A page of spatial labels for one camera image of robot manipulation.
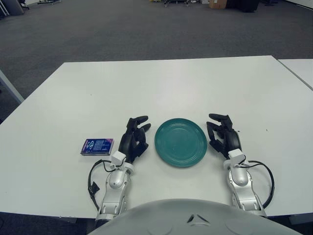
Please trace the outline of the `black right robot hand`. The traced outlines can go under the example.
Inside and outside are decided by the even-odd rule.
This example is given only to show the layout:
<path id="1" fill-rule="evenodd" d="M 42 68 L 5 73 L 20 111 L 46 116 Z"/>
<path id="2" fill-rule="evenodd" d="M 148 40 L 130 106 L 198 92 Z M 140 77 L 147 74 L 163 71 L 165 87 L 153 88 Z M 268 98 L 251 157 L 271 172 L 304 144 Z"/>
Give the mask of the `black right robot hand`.
<path id="1" fill-rule="evenodd" d="M 209 117 L 220 122 L 220 125 L 206 122 L 209 136 L 209 144 L 229 160 L 229 151 L 242 150 L 241 142 L 237 131 L 233 129 L 233 123 L 229 115 L 209 114 Z"/>

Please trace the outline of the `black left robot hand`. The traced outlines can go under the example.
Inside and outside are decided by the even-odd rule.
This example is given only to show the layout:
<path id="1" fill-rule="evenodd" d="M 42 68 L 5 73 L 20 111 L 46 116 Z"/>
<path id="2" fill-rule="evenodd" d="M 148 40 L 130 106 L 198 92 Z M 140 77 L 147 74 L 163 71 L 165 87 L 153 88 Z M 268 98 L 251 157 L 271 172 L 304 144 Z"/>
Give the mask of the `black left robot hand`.
<path id="1" fill-rule="evenodd" d="M 118 152 L 123 153 L 123 163 L 133 164 L 137 157 L 140 157 L 148 148 L 145 133 L 150 129 L 151 124 L 140 124 L 146 122 L 148 116 L 139 116 L 129 118 L 126 126 L 126 132 L 123 134 Z"/>

